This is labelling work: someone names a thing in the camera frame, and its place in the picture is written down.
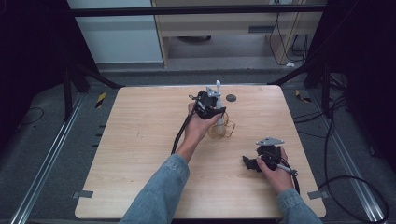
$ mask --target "wooden table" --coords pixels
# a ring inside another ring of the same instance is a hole
[[[97,149],[84,190],[79,218],[120,218],[151,175],[170,155],[187,104],[205,86],[127,87],[120,89]],[[266,136],[285,141],[289,164],[298,171],[304,201],[319,217],[321,199],[309,200],[318,190],[303,146],[278,86],[222,86],[222,102],[235,129],[231,137],[208,135],[195,150],[191,175],[175,218],[281,217],[276,195],[262,173],[247,170],[242,155],[255,158],[256,142]],[[234,94],[235,102],[225,96]]]

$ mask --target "denim sleeve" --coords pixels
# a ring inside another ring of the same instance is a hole
[[[277,195],[277,204],[285,223],[322,223],[295,189],[287,189]]]
[[[120,223],[171,223],[189,175],[183,158],[171,155],[140,190]]]

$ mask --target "white wall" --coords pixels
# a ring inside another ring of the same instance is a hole
[[[150,0],[68,0],[71,8],[151,7]],[[80,17],[96,63],[161,63],[153,16]]]

